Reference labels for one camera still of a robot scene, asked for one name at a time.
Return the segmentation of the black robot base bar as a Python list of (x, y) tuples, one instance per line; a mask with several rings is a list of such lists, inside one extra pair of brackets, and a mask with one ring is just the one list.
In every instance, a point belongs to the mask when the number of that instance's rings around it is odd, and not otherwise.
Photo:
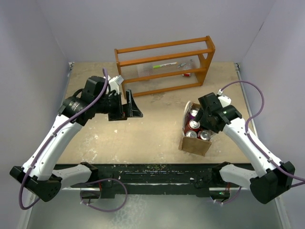
[(218, 181), (214, 164), (95, 164), (98, 175), (77, 188), (101, 189), (101, 198), (129, 195), (194, 195), (209, 197), (216, 192), (228, 196), (235, 184)]

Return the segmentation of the red soda can near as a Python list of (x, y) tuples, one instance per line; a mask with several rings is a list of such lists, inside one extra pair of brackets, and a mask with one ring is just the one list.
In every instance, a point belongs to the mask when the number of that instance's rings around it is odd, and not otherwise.
[(203, 141), (210, 141), (211, 136), (211, 132), (208, 130), (202, 130), (198, 132), (198, 139), (201, 139)]

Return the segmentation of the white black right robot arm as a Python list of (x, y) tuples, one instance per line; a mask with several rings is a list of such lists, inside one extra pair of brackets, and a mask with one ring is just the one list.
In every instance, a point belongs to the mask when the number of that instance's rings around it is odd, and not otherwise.
[(243, 169), (223, 162), (212, 182), (222, 187), (227, 182), (249, 189), (262, 204), (267, 204), (292, 186), (295, 167), (282, 162), (269, 151), (255, 134), (246, 127), (242, 114), (231, 105), (230, 98), (209, 93), (198, 99), (200, 109), (195, 119), (214, 133), (225, 133), (250, 161), (253, 169)]

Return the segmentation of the purple soda can far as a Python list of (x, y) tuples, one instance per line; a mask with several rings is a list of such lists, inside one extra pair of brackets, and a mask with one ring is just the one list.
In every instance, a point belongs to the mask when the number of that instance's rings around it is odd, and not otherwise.
[(191, 108), (187, 115), (188, 120), (194, 119), (196, 117), (196, 115), (198, 114), (198, 111), (199, 111), (199, 108)]

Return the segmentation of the brown canvas tote bag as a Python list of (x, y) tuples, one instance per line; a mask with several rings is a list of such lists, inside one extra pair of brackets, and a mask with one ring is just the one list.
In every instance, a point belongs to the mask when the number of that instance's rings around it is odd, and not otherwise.
[(188, 101), (184, 107), (182, 127), (181, 127), (181, 137), (178, 145), (178, 149), (185, 151), (190, 154), (205, 156), (210, 147), (212, 146), (212, 141), (206, 141), (198, 138), (198, 133), (196, 133), (196, 138), (192, 136), (187, 136), (185, 130), (187, 129), (188, 123), (190, 121), (190, 112), (191, 109), (199, 109), (199, 104), (196, 104), (192, 101)]

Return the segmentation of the green white marker pen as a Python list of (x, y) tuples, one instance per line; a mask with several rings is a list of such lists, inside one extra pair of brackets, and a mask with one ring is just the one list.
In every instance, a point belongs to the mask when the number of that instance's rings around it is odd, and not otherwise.
[(163, 68), (163, 67), (167, 67), (167, 66), (171, 66), (171, 65), (176, 65), (177, 63), (178, 62), (164, 63), (164, 64), (159, 64), (159, 65), (154, 65), (152, 68), (159, 69), (159, 68)]

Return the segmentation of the orange wooden shelf rack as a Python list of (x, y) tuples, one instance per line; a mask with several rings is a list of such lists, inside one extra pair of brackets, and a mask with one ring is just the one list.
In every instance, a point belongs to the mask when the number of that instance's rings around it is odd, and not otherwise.
[(115, 49), (114, 55), (119, 75), (123, 77), (122, 89), (127, 85), (165, 77), (195, 76), (196, 82), (172, 87), (163, 86), (144, 92), (135, 97), (165, 93), (202, 86), (214, 53), (215, 44), (210, 36), (164, 42), (131, 48)]

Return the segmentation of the grey metal clips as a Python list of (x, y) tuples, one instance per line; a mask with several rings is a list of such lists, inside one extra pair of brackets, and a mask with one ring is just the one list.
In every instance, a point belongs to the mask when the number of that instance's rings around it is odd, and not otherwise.
[(178, 69), (179, 70), (188, 70), (188, 69), (192, 69), (195, 66), (195, 63), (192, 59), (182, 62), (180, 64), (178, 64)]

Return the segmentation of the red soda can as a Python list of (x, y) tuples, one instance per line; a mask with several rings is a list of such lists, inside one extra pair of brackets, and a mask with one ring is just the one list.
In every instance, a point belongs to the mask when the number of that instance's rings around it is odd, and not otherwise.
[(190, 120), (189, 122), (188, 122), (188, 128), (190, 129), (190, 130), (193, 130), (193, 131), (195, 131), (195, 132), (198, 132), (199, 130), (200, 130), (200, 122), (197, 122), (197, 121), (195, 121), (195, 120)]
[(198, 139), (201, 139), (203, 141), (210, 141), (211, 136), (211, 132), (208, 130), (202, 130), (198, 132)]

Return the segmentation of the aluminium front frame rail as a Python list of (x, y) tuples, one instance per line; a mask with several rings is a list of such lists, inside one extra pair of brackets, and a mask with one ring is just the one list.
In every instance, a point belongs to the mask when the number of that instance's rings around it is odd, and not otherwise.
[(228, 164), (220, 169), (213, 169), (210, 176), (207, 178), (191, 178), (185, 177), (185, 172), (173, 175), (166, 173), (140, 174), (132, 173), (131, 177), (121, 175), (121, 178), (105, 178), (98, 179), (98, 173), (90, 170), (82, 171), (80, 168), (72, 167), (62, 170), (54, 170), (48, 180), (38, 180), (37, 183), (42, 187), (49, 185), (59, 185), (60, 189), (81, 186), (93, 185), (99, 182), (117, 181), (127, 185), (186, 185), (193, 184), (200, 186), (214, 184), (215, 186), (223, 186), (225, 183), (233, 183), (249, 189), (251, 191), (275, 191), (277, 185), (277, 177), (273, 171), (268, 170), (263, 176), (258, 176), (255, 171), (236, 167), (233, 164)]

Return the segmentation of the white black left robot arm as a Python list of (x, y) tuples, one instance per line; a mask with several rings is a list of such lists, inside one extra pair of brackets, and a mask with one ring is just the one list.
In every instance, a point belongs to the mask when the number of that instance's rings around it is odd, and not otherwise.
[(97, 184), (99, 171), (88, 162), (61, 170), (56, 170), (55, 165), (69, 142), (96, 114), (107, 114), (109, 121), (143, 116), (130, 90), (125, 93), (126, 103), (122, 103), (122, 83), (121, 76), (91, 76), (84, 88), (63, 101), (50, 131), (35, 153), (22, 166), (14, 166), (10, 171), (21, 184), (19, 198), (26, 188), (38, 199), (48, 202), (63, 188), (81, 183), (87, 187)]

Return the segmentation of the purple soda can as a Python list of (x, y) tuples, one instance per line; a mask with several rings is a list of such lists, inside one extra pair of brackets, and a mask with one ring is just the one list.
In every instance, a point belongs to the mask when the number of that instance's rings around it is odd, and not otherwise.
[(199, 108), (191, 108), (187, 115), (188, 120), (194, 119), (196, 117), (196, 115), (198, 114), (198, 111), (199, 111)]
[(185, 136), (189, 138), (197, 138), (197, 133), (193, 130), (189, 130), (185, 132)]

